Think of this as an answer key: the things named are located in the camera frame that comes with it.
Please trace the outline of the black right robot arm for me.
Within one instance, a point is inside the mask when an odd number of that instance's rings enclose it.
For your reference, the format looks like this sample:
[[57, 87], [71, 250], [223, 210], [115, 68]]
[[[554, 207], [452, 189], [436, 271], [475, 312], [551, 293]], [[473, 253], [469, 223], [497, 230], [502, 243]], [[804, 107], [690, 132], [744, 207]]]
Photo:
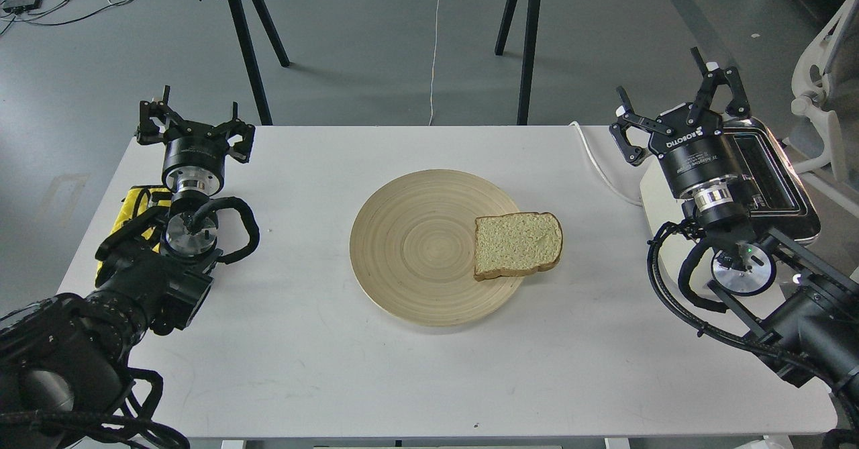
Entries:
[[736, 66], [691, 56], [693, 100], [654, 118], [623, 87], [608, 131], [628, 164], [650, 161], [646, 269], [669, 311], [754, 354], [782, 381], [819, 379], [848, 420], [822, 447], [857, 445], [857, 282], [810, 251], [821, 231], [785, 149], [751, 112]]

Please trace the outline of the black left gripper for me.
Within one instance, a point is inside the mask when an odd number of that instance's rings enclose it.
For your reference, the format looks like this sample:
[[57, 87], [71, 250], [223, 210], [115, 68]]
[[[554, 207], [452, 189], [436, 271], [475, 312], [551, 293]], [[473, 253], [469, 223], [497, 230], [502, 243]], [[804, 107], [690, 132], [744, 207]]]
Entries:
[[256, 128], [239, 118], [239, 105], [232, 103], [231, 119], [215, 126], [185, 121], [168, 105], [171, 87], [151, 101], [140, 101], [137, 143], [166, 144], [163, 177], [182, 168], [202, 168], [215, 177], [225, 172], [227, 156], [237, 162], [250, 161]]

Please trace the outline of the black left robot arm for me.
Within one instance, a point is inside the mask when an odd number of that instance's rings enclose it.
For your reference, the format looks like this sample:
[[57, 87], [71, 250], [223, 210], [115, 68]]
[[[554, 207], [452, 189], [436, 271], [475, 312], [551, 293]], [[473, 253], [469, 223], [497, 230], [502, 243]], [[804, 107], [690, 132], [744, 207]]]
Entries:
[[59, 293], [2, 318], [2, 447], [66, 448], [89, 438], [134, 448], [187, 448], [155, 422], [164, 382], [130, 365], [148, 332], [190, 326], [218, 264], [260, 244], [251, 207], [218, 197], [227, 158], [248, 162], [254, 125], [188, 121], [162, 98], [141, 101], [136, 139], [166, 147], [165, 195], [135, 205], [96, 250], [95, 289]]

